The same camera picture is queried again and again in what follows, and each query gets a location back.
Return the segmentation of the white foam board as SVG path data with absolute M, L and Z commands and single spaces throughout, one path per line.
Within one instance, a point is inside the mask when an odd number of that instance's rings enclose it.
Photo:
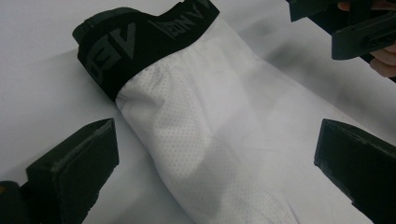
M 78 61 L 74 28 L 115 7 L 161 14 L 177 0 L 0 0 L 0 180 L 25 168 L 81 126 L 117 125 L 120 164 L 84 224 L 195 224 L 115 104 Z M 262 60 L 396 146 L 396 83 L 359 60 L 335 61 L 329 36 L 291 21 L 286 0 L 213 0 Z

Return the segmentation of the white shorts with black waistband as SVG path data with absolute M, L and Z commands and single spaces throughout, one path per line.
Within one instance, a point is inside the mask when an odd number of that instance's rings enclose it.
M 73 36 L 195 224 L 374 224 L 314 164 L 324 119 L 360 127 L 260 59 L 210 0 L 104 11 Z

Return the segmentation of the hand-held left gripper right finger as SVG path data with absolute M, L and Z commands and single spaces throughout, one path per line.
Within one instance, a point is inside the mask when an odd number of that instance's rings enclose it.
M 324 119 L 314 164 L 374 224 L 396 224 L 396 147 L 344 122 Z

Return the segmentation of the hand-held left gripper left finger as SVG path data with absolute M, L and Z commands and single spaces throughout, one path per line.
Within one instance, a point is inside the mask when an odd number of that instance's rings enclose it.
M 113 119 L 88 124 L 26 169 L 41 224 L 81 224 L 119 164 Z

